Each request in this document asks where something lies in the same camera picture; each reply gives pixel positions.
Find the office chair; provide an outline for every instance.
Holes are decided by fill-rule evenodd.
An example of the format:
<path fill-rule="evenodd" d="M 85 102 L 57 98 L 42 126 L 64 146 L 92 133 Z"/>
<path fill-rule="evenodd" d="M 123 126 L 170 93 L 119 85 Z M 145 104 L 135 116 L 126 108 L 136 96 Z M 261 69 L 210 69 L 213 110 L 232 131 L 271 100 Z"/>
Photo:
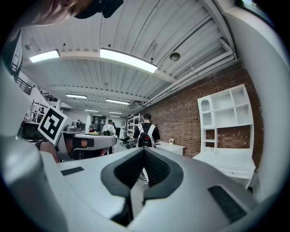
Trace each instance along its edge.
<path fill-rule="evenodd" d="M 120 140 L 123 141 L 122 143 L 120 143 L 123 146 L 124 144 L 128 144 L 128 141 L 130 140 L 130 137 L 126 136 L 124 139 L 120 139 Z"/>

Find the pipe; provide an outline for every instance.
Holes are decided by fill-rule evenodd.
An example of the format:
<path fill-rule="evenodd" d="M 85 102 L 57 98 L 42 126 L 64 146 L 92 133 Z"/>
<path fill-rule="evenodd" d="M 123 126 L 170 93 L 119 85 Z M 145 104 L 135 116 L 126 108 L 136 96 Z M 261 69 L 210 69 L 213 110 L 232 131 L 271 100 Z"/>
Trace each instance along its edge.
<path fill-rule="evenodd" d="M 192 81 L 196 82 L 200 79 L 202 79 L 204 77 L 205 74 L 207 74 L 208 72 L 214 70 L 215 68 L 218 68 L 219 66 L 222 66 L 230 61 L 232 61 L 234 59 L 234 55 L 231 55 L 219 62 L 216 62 L 215 64 L 212 64 L 211 66 L 207 67 L 206 69 L 194 74 L 191 78 L 188 78 L 187 80 L 185 80 L 184 82 L 180 83 L 179 85 L 175 86 L 171 92 L 169 93 L 164 93 L 162 94 L 161 96 L 159 96 L 154 102 L 150 103 L 151 105 L 152 104 L 155 104 L 156 102 L 162 100 L 163 98 L 166 98 L 167 96 L 175 93 L 175 92 L 178 92 L 179 90 L 183 89 L 186 85 L 188 84 L 191 84 Z"/>
<path fill-rule="evenodd" d="M 214 63 L 230 56 L 232 54 L 232 50 L 230 49 L 229 51 L 217 56 L 216 58 L 207 61 L 206 63 L 204 63 L 203 65 L 197 67 L 195 70 L 189 72 L 188 74 L 186 74 L 185 76 L 183 76 L 182 78 L 180 78 L 179 80 L 177 80 L 176 82 L 174 82 L 173 84 L 171 84 L 170 86 L 168 86 L 167 88 L 165 88 L 163 91 L 161 91 L 160 93 L 158 93 L 157 95 L 155 95 L 153 98 L 151 98 L 149 101 L 147 101 L 144 105 L 148 105 L 151 104 L 153 100 L 155 100 L 156 98 L 158 98 L 160 95 L 166 93 L 168 90 L 172 89 L 173 87 L 175 87 L 176 85 L 180 84 L 181 82 L 185 81 L 187 78 L 193 76 L 194 74 L 196 74 L 197 72 L 213 65 Z"/>
<path fill-rule="evenodd" d="M 219 39 L 219 42 L 222 43 L 222 46 L 226 51 L 232 51 L 231 47 L 222 38 Z M 234 55 L 235 59 L 237 59 L 237 55 L 234 52 L 232 54 Z"/>

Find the ceiling light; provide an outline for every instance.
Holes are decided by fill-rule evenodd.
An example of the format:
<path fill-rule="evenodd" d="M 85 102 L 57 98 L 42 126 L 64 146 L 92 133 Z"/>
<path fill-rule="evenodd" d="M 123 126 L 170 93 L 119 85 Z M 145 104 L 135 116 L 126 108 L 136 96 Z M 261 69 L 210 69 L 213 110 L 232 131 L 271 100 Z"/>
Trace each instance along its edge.
<path fill-rule="evenodd" d="M 85 110 L 85 111 L 99 112 L 99 111 L 94 111 L 94 110 Z"/>
<path fill-rule="evenodd" d="M 137 57 L 134 57 L 125 53 L 117 52 L 114 50 L 106 49 L 106 48 L 100 49 L 100 57 L 126 63 L 129 65 L 135 66 L 137 68 L 144 69 L 150 73 L 154 73 L 155 70 L 157 69 L 156 65 L 153 65 L 145 60 L 141 60 Z"/>
<path fill-rule="evenodd" d="M 53 58 L 59 58 L 59 52 L 58 50 L 53 50 L 50 52 L 46 52 L 46 53 L 42 53 L 33 57 L 30 57 L 30 60 L 32 63 L 38 62 L 38 61 L 42 61 L 42 60 L 48 60 L 48 59 L 53 59 Z"/>
<path fill-rule="evenodd" d="M 76 97 L 76 98 L 85 98 L 85 99 L 87 99 L 87 96 L 85 96 L 85 95 L 75 95 L 75 94 L 67 93 L 66 96 L 67 97 Z"/>
<path fill-rule="evenodd" d="M 109 113 L 112 113 L 112 114 L 122 114 L 122 113 L 118 113 L 118 112 L 109 112 Z"/>
<path fill-rule="evenodd" d="M 115 101 L 111 99 L 106 99 L 107 102 L 114 102 L 114 103 L 119 103 L 119 104 L 124 104 L 124 105 L 129 105 L 130 103 L 124 102 L 124 101 Z"/>

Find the red brick wall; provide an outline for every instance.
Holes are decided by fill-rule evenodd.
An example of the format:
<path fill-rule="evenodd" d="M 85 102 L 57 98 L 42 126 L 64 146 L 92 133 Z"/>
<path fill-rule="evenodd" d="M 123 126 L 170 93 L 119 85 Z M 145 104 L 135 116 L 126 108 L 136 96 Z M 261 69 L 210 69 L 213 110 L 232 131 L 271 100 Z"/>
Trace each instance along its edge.
<path fill-rule="evenodd" d="M 149 112 L 158 127 L 161 141 L 185 146 L 184 155 L 194 157 L 200 152 L 201 131 L 198 98 L 214 94 L 237 85 L 245 84 L 254 118 L 253 160 L 259 167 L 263 149 L 263 120 L 260 102 L 248 72 L 241 63 L 234 64 L 193 85 L 169 96 L 141 112 Z M 218 130 L 218 147 L 249 147 L 249 126 L 223 128 Z"/>

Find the white bookshelf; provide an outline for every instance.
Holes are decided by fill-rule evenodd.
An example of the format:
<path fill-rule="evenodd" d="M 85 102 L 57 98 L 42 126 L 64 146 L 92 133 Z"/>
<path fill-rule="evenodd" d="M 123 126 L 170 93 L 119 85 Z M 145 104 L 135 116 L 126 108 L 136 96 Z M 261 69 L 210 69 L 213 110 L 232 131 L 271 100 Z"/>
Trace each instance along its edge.
<path fill-rule="evenodd" d="M 142 122 L 142 119 L 143 116 L 140 114 L 138 116 L 133 116 L 132 118 L 127 119 L 127 134 L 131 139 L 133 139 L 135 127 Z"/>
<path fill-rule="evenodd" d="M 208 163 L 248 188 L 255 171 L 252 160 L 254 125 L 250 100 L 245 85 L 239 85 L 198 99 L 201 125 L 200 153 L 193 159 Z M 218 128 L 250 126 L 250 148 L 218 148 Z M 214 130 L 214 139 L 207 139 Z"/>

